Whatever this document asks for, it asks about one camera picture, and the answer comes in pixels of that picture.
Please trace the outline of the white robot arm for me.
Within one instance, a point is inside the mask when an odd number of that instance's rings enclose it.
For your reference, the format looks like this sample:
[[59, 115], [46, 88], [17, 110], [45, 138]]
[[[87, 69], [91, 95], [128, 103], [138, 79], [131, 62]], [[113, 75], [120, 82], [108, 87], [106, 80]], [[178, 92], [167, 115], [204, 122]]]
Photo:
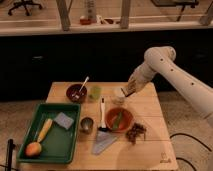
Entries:
[[174, 63], [176, 51], [171, 46], [145, 51], [144, 62], [129, 78], [127, 92], [142, 90], [156, 73], [161, 74], [213, 127], [213, 88], [185, 72]]

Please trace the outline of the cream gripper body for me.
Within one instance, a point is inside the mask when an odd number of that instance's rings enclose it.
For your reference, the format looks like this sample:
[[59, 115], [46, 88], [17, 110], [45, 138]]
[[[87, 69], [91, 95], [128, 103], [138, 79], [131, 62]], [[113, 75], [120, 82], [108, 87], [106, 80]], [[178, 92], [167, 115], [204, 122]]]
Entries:
[[139, 92], [144, 88], [144, 83], [133, 76], [131, 76], [128, 80], [128, 92], [135, 93]]

